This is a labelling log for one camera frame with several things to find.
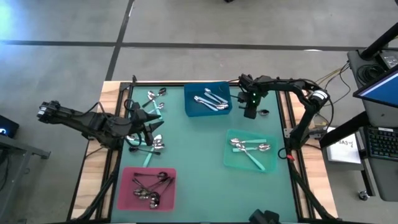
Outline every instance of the keyboard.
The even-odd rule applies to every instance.
[[[365,133],[371,157],[398,161],[398,130],[368,127]]]

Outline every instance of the wooden table frame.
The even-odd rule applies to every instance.
[[[167,81],[167,82],[137,82],[137,86],[181,86],[190,81]],[[104,82],[101,97],[99,101],[103,104],[107,113],[113,113],[118,116],[121,114],[127,116],[124,110],[123,102],[132,94],[133,87],[131,82]],[[304,113],[304,108],[295,95],[280,93],[277,94],[278,107],[280,111],[282,128],[291,128],[300,121]],[[310,144],[319,146],[318,141],[310,141]],[[86,148],[86,154],[96,150],[100,145],[96,140],[90,141]],[[293,152],[295,157],[296,169],[300,172],[306,183],[309,183],[311,191],[320,201],[320,203],[328,210],[328,212],[337,217],[335,203],[331,194],[331,189],[326,173],[322,152],[312,147],[303,147],[301,151]],[[75,193],[73,194],[70,210],[67,220],[80,216],[91,201],[95,198],[100,187],[109,177],[109,173],[113,170],[117,160],[121,155],[118,151],[103,149],[89,158],[84,159],[79,173],[79,179],[76,183]],[[295,200],[295,207],[298,220],[303,218],[319,218],[318,213],[314,212],[308,200],[305,198],[301,188],[292,178],[292,189]],[[104,201],[99,209],[93,214],[91,219],[108,222],[111,218],[112,203],[114,199],[115,186],[111,186],[108,190]]]

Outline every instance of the concrete floor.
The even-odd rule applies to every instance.
[[[128,0],[0,0],[0,40],[115,42]],[[393,0],[136,0],[124,42],[324,45],[363,47],[398,21]],[[21,125],[17,138],[48,151],[23,178],[13,219],[62,222],[87,144],[80,133],[37,121],[43,101],[86,110],[98,101],[112,47],[0,45],[0,114]],[[241,73],[316,80],[346,62],[345,52],[122,48],[113,80],[220,80]],[[356,89],[348,70],[343,78]],[[346,91],[339,79],[332,99]],[[333,124],[363,110],[347,96]],[[322,114],[330,117],[330,108]],[[338,214],[354,222],[394,223],[398,203],[360,202],[358,171],[327,164]]]

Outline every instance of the monitor screen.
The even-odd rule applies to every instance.
[[[355,97],[398,108],[398,69],[392,68],[354,93]]]

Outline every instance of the red plastic tray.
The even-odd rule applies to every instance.
[[[133,191],[139,186],[132,180],[134,173],[140,174],[158,174],[159,172],[168,173],[169,177],[174,177],[174,182],[170,185],[160,197],[160,204],[157,209],[150,209],[150,199],[140,200],[134,194]],[[158,178],[156,176],[145,176],[136,177],[139,182],[144,186],[149,186],[156,183]],[[174,209],[175,203],[175,183],[177,181],[177,172],[173,168],[143,168],[143,167],[125,167],[122,173],[121,186],[118,198],[118,209],[130,210],[130,211],[153,211],[153,212],[169,212]],[[165,189],[167,184],[162,184],[156,188],[155,191],[161,193]]]

